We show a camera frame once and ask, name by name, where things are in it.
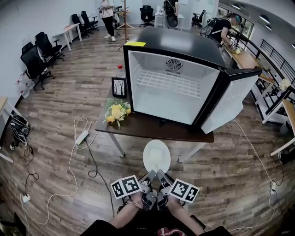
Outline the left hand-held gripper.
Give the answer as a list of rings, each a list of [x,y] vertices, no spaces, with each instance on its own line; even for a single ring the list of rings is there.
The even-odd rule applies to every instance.
[[[143,210],[152,210],[156,203],[156,196],[153,194],[152,181],[156,176],[155,170],[150,170],[149,173],[137,180],[136,176],[121,178],[111,184],[112,192],[116,200],[122,199],[123,206],[131,199],[131,195],[141,192]]]

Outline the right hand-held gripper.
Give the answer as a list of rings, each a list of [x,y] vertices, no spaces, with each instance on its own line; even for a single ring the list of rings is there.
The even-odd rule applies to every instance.
[[[168,202],[168,196],[173,196],[180,200],[181,205],[193,203],[200,189],[190,183],[180,179],[171,181],[165,178],[165,173],[159,169],[156,176],[160,182],[159,194],[157,197],[157,208],[163,210]]]

